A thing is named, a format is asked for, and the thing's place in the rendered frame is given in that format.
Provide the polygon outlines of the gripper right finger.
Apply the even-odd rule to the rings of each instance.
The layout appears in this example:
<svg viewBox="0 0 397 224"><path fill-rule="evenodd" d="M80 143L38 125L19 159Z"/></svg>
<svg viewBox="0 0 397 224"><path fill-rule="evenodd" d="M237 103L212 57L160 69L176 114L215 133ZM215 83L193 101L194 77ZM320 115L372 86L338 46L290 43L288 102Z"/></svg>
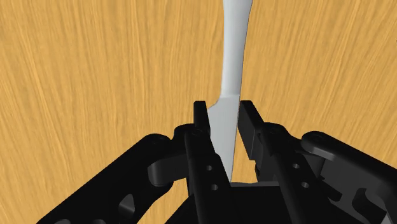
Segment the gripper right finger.
<svg viewBox="0 0 397 224"><path fill-rule="evenodd" d="M320 131L300 139L241 101L238 130L259 182L276 181L291 224L397 224L397 169Z"/></svg>

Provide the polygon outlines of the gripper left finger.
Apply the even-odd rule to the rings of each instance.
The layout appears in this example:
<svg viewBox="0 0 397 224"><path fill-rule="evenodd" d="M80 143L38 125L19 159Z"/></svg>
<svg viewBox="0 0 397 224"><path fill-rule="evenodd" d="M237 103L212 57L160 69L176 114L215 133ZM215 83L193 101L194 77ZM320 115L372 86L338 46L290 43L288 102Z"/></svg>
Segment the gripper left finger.
<svg viewBox="0 0 397 224"><path fill-rule="evenodd" d="M37 224L137 224L178 179L189 197L179 210L186 223L234 224L230 183L209 137L205 102L194 103L194 123L174 137L149 134L42 217Z"/></svg>

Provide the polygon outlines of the grey table knife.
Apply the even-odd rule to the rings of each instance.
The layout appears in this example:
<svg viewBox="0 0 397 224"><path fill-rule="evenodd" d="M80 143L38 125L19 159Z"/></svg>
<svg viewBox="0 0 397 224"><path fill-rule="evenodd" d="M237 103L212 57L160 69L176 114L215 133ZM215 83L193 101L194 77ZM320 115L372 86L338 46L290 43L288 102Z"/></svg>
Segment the grey table knife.
<svg viewBox="0 0 397 224"><path fill-rule="evenodd" d="M221 90L216 103L208 109L211 141L229 180L232 179L244 50L252 4L253 0L223 0Z"/></svg>

